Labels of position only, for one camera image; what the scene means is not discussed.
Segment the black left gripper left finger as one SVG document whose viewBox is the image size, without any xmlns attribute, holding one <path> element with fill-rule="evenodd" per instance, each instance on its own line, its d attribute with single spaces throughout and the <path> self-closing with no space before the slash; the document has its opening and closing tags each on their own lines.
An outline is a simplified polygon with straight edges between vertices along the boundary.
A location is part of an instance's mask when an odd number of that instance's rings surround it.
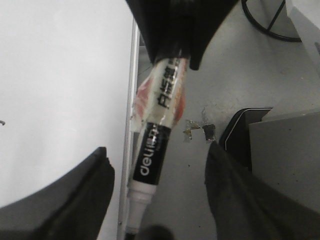
<svg viewBox="0 0 320 240">
<path fill-rule="evenodd" d="M 96 240 L 115 184 L 107 149 L 98 147 L 47 187 L 0 209 L 2 240 Z"/>
</svg>

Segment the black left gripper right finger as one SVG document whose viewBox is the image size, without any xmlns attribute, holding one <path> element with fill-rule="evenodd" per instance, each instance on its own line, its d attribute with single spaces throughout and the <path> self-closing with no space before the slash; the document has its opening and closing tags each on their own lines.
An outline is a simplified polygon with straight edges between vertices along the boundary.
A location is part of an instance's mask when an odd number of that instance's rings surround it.
<svg viewBox="0 0 320 240">
<path fill-rule="evenodd" d="M 205 165 L 208 204 L 219 240 L 318 240 L 319 213 L 255 177 L 216 142 Z"/>
</svg>

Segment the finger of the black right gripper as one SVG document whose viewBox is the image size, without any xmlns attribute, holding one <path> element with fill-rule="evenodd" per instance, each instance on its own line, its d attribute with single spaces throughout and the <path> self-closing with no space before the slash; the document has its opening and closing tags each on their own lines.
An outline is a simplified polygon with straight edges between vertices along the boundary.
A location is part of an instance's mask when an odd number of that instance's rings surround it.
<svg viewBox="0 0 320 240">
<path fill-rule="evenodd" d="M 152 64 L 185 57 L 185 17 L 170 0 L 127 0 L 126 3 Z"/>
<path fill-rule="evenodd" d="M 205 51 L 223 21 L 238 2 L 236 0 L 196 0 L 190 39 L 189 68 L 200 68 Z"/>
</svg>

